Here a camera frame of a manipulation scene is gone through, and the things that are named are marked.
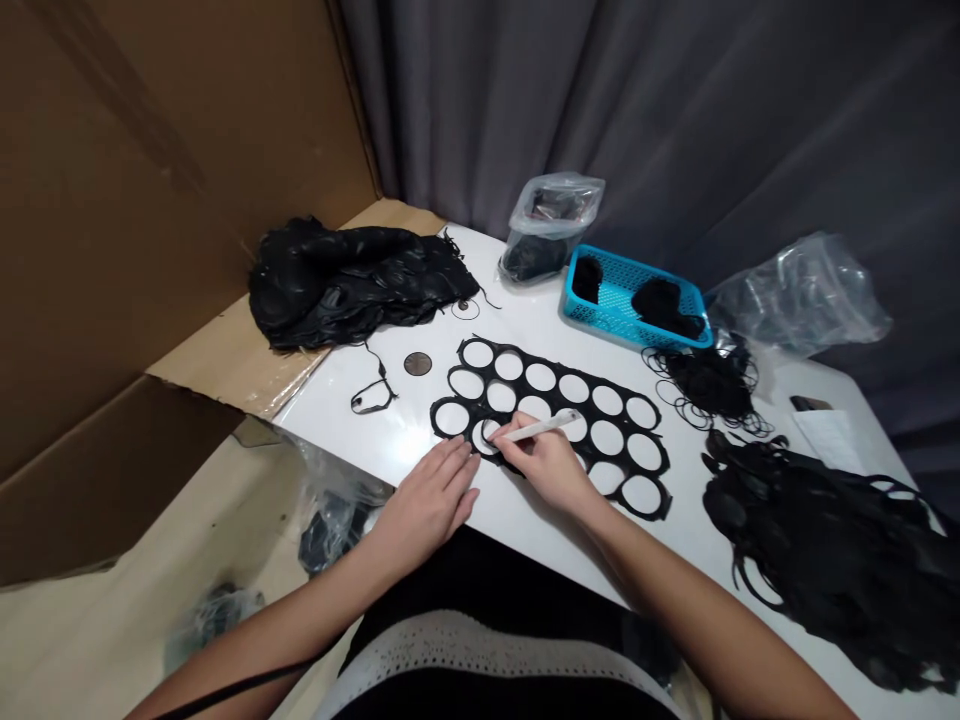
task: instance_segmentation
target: left hand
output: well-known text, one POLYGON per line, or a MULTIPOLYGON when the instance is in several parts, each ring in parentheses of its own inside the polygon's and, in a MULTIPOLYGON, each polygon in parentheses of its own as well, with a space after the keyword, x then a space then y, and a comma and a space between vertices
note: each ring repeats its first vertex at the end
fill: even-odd
POLYGON ((360 546, 397 579, 416 570, 470 517, 480 494, 469 489, 480 455, 462 436, 444 440, 400 483, 360 546))

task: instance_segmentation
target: white tool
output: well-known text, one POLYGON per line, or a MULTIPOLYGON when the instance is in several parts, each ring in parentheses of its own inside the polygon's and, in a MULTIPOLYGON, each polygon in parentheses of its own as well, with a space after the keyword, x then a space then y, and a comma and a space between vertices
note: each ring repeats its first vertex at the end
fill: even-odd
POLYGON ((581 419, 583 419, 583 415, 578 413, 576 410, 561 410, 549 420, 534 423, 533 425, 527 425, 519 430, 514 430, 511 433, 507 433, 503 437, 510 442, 517 442, 518 440, 525 440, 526 438, 539 435, 547 430, 563 427, 564 425, 568 425, 581 419))

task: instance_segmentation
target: hand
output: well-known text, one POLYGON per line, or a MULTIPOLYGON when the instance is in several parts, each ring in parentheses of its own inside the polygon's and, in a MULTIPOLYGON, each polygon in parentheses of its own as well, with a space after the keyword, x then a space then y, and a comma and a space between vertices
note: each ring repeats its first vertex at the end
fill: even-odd
POLYGON ((400 483, 357 549, 372 550, 396 579, 420 567, 470 517, 480 494, 469 489, 480 467, 480 455, 471 449, 462 436, 435 445, 400 483))
POLYGON ((577 515, 586 505, 603 496, 583 471, 567 436, 560 430, 548 430, 519 444, 502 437, 517 428, 537 422, 526 413, 517 412, 509 424, 490 436, 503 457, 522 472, 540 496, 550 505, 577 515))

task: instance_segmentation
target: cardboard box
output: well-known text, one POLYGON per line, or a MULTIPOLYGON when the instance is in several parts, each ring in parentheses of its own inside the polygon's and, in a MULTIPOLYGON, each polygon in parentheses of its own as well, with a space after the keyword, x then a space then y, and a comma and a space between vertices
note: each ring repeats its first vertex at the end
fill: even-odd
POLYGON ((129 549, 242 412, 271 418, 322 360, 253 324, 263 232, 442 226, 379 199, 334 9, 0 8, 0 586, 129 549))

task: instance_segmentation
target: blue plastic basket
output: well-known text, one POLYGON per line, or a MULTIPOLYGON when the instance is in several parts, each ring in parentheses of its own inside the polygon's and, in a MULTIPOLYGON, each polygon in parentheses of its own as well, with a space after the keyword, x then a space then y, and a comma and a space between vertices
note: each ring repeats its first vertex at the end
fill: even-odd
POLYGON ((713 331, 707 321, 703 308, 703 296, 697 286, 688 280, 679 278, 663 270, 628 260, 625 257, 608 253, 591 245, 580 245, 570 258, 570 270, 564 287, 563 314, 572 320, 616 335, 630 343, 665 350, 683 350, 684 348, 705 348, 713 345, 713 331), (600 283, 599 303, 578 297, 573 292, 573 274, 581 258, 595 258, 603 268, 603 282, 600 283), (630 305, 630 299, 643 285, 653 278, 663 278, 680 287, 680 312, 685 315, 699 315, 704 327, 696 340, 649 325, 637 319, 637 313, 630 305))

